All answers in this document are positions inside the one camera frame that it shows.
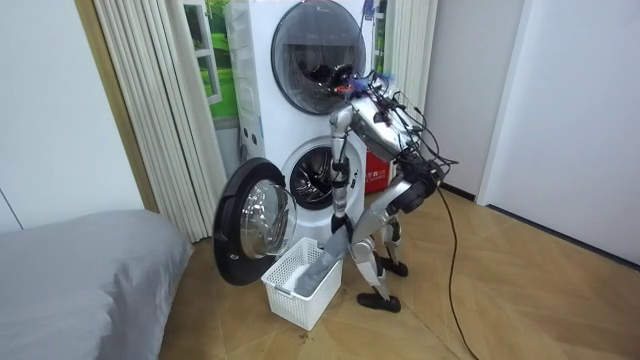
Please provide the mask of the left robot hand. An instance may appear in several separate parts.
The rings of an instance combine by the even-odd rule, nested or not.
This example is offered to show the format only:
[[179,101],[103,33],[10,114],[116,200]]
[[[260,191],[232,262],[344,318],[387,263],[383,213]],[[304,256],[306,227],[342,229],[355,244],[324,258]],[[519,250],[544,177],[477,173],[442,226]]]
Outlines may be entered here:
[[353,240],[354,230],[350,217],[347,214],[344,216],[337,216],[336,214],[333,214],[331,217],[331,232],[336,234],[342,230],[346,232],[347,242],[351,243]]

